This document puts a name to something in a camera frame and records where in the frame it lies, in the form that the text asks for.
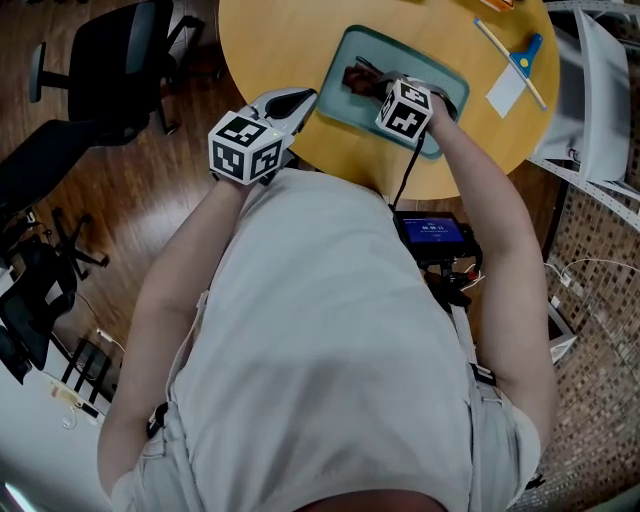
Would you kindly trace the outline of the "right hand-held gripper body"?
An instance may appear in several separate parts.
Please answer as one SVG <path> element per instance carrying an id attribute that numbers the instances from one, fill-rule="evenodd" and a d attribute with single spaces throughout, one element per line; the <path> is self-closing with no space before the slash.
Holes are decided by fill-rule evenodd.
<path id="1" fill-rule="evenodd" d="M 390 136 L 414 145 L 433 116 L 434 97 L 444 102 L 449 117 L 456 121 L 458 110 L 442 88 L 399 73 L 399 79 L 381 101 L 375 123 Z"/>

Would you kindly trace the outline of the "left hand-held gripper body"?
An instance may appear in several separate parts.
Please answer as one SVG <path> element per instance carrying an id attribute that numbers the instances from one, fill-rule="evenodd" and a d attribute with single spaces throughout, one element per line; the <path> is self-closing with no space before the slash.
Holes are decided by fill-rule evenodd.
<path id="1" fill-rule="evenodd" d="M 272 119 L 260 118 L 249 104 L 225 114 L 209 132 L 209 169 L 241 185 L 266 185 L 291 160 L 294 137 L 275 140 Z"/>

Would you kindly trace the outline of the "brown cleaning cloth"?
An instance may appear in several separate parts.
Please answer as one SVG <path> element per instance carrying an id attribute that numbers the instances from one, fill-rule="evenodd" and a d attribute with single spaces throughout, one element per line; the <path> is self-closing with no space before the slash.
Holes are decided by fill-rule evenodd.
<path id="1" fill-rule="evenodd" d="M 381 75 L 384 75 L 381 70 L 363 57 L 357 56 L 355 64 L 345 68 L 342 84 L 348 87 L 352 94 L 383 101 L 387 95 L 374 95 L 372 92 L 372 83 Z"/>

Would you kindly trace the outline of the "green plastic tray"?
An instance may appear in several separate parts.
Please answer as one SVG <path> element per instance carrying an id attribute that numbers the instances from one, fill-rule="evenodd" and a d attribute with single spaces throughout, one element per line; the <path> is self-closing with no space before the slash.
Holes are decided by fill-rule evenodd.
<path id="1" fill-rule="evenodd" d="M 397 71 L 420 80 L 446 94 L 456 108 L 457 117 L 464 111 L 470 87 L 461 75 L 387 35 L 362 25 L 352 25 L 345 30 L 321 87 L 317 102 L 320 114 L 399 146 L 408 149 L 415 147 L 401 137 L 380 129 L 375 119 L 381 105 L 353 94 L 342 83 L 346 67 L 357 63 L 372 66 L 383 73 Z"/>

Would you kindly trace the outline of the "person's right forearm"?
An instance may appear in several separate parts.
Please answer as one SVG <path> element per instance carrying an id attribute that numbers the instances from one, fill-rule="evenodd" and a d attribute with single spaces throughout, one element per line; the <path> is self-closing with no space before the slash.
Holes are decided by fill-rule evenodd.
<path id="1" fill-rule="evenodd" d="M 546 276 L 534 226 L 522 197 L 501 168 L 432 97 L 429 134 L 451 170 L 490 270 L 522 285 L 543 287 Z"/>

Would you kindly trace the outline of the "person's left forearm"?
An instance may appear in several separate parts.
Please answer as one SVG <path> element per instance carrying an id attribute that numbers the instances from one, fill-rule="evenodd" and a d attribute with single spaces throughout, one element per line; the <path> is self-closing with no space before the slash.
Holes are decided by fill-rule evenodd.
<path id="1" fill-rule="evenodd" d="M 222 179 L 167 242 L 147 273 L 135 306 L 133 330 L 185 319 L 211 283 L 252 191 Z"/>

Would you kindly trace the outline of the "white paper sheet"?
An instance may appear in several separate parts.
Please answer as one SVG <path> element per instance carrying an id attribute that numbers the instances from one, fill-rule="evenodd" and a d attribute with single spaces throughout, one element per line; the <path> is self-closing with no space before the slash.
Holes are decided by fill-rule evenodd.
<path id="1" fill-rule="evenodd" d="M 514 66 L 508 64 L 486 95 L 486 99 L 501 118 L 505 118 L 526 84 Z"/>

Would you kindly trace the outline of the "black screen device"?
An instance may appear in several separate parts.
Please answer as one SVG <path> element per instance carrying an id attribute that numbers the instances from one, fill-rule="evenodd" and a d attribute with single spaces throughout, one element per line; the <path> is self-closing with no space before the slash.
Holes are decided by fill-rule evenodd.
<path id="1" fill-rule="evenodd" d="M 480 268 L 482 250 L 469 224 L 450 212 L 395 211 L 393 221 L 400 239 L 418 267 L 452 265 L 472 258 Z"/>

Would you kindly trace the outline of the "blue scraper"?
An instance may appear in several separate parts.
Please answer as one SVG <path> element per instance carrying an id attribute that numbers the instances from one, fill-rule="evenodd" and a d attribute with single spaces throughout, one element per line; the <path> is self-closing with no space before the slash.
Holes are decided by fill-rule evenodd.
<path id="1" fill-rule="evenodd" d="M 532 35 L 528 47 L 523 52 L 512 52 L 509 54 L 511 63 L 520 72 L 524 79 L 529 79 L 533 66 L 533 61 L 542 46 L 544 39 L 539 33 Z"/>

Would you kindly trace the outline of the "white metal shelf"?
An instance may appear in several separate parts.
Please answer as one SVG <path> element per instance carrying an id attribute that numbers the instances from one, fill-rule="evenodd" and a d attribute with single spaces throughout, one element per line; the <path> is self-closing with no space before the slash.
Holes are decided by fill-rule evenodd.
<path id="1" fill-rule="evenodd" d="M 594 13 L 640 19 L 640 5 L 557 0 L 549 12 L 574 15 L 578 40 L 560 38 L 558 101 L 529 161 L 585 192 L 640 233 L 640 191 L 624 182 L 630 145 L 631 91 L 625 46 Z"/>

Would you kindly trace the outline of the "person's light grey shirt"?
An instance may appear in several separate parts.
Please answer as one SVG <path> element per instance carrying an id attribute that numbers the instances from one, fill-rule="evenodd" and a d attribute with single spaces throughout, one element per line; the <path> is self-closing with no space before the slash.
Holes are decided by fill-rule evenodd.
<path id="1" fill-rule="evenodd" d="M 248 200 L 166 398 L 114 512 L 295 512 L 381 489 L 502 512 L 540 459 L 389 208 L 315 172 L 284 169 Z"/>

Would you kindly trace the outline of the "black headrest office chair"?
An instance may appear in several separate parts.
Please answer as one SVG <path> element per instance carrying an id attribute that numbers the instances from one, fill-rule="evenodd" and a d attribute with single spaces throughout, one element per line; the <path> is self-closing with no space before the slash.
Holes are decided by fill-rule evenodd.
<path id="1" fill-rule="evenodd" d="M 93 221 L 90 214 L 83 214 L 70 234 L 62 226 L 60 208 L 52 219 L 58 243 L 37 234 L 18 242 L 10 254 L 20 256 L 24 269 L 0 294 L 0 362 L 20 384 L 32 369 L 44 369 L 54 324 L 72 310 L 78 282 L 89 275 L 80 264 L 109 264 L 107 256 L 97 260 L 77 247 L 82 228 Z"/>

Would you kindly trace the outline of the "black device mount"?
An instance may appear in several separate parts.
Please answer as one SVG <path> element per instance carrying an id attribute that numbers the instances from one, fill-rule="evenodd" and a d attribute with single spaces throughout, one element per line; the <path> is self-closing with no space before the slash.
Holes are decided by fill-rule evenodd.
<path id="1" fill-rule="evenodd" d="M 466 295 L 465 288 L 473 286 L 482 277 L 482 257 L 475 257 L 474 263 L 463 272 L 455 271 L 455 259 L 426 263 L 421 266 L 424 282 L 436 302 L 447 312 L 453 307 L 468 310 L 471 298 Z"/>

